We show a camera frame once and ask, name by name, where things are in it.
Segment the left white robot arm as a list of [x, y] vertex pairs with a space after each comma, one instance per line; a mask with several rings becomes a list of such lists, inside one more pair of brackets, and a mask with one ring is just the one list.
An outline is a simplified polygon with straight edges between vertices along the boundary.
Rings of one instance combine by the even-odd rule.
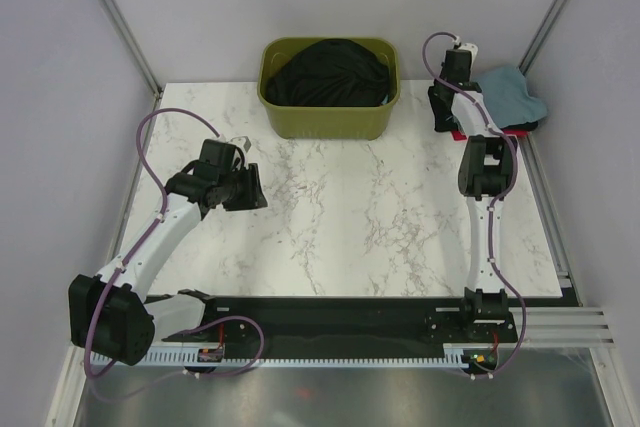
[[266, 207], [257, 164], [247, 161], [250, 140], [207, 139], [200, 155], [161, 187], [156, 210], [136, 236], [97, 274], [77, 276], [68, 289], [71, 342], [86, 353], [133, 366], [151, 345], [190, 333], [208, 340], [219, 316], [208, 296], [181, 290], [149, 300], [157, 275], [182, 240], [207, 214]]

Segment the olive green plastic bin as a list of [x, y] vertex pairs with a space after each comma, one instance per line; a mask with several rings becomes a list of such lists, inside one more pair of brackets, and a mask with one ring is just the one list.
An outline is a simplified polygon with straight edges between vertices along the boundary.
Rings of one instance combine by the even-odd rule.
[[262, 53], [257, 95], [266, 109], [272, 129], [285, 139], [374, 140], [385, 130], [400, 98], [400, 69], [395, 47], [376, 37], [352, 40], [372, 52], [390, 76], [390, 89], [381, 104], [363, 107], [278, 106], [267, 100], [267, 82], [294, 55], [319, 42], [319, 37], [282, 37], [267, 44]]

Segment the red t shirt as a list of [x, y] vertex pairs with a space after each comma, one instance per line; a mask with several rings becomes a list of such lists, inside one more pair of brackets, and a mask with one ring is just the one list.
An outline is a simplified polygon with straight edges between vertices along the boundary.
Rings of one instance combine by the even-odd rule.
[[[515, 137], [515, 138], [526, 138], [529, 135], [528, 131], [523, 131], [523, 130], [505, 130], [504, 133], [507, 136]], [[454, 141], [467, 140], [467, 136], [460, 131], [451, 131], [450, 134]]]

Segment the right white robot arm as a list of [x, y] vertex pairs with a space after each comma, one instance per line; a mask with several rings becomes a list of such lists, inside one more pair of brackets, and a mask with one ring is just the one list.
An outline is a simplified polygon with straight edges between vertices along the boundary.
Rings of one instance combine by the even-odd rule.
[[471, 80], [476, 54], [475, 45], [454, 42], [428, 89], [434, 130], [466, 138], [457, 185], [469, 212], [471, 254], [457, 324], [473, 341], [510, 322], [507, 286], [496, 270], [504, 198], [518, 172], [514, 140], [495, 125], [480, 86]]

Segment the blue-grey t shirt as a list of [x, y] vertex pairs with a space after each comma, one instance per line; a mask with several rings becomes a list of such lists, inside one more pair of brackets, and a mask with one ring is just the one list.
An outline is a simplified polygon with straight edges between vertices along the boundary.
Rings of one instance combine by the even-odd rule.
[[533, 131], [547, 114], [547, 106], [529, 94], [520, 70], [504, 65], [475, 78], [484, 104], [495, 124], [502, 130]]

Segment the black t shirt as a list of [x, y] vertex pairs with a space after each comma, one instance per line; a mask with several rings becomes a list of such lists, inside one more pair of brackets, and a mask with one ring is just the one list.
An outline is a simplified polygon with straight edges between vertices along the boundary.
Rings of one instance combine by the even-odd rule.
[[[451, 132], [453, 133], [453, 135], [460, 136], [462, 134], [462, 130], [456, 123], [446, 103], [436, 97], [429, 98], [429, 102], [434, 114], [435, 131], [438, 133]], [[528, 132], [534, 131], [538, 126], [538, 122], [530, 122], [520, 125], [502, 127], [502, 130], [511, 135], [525, 136]]]

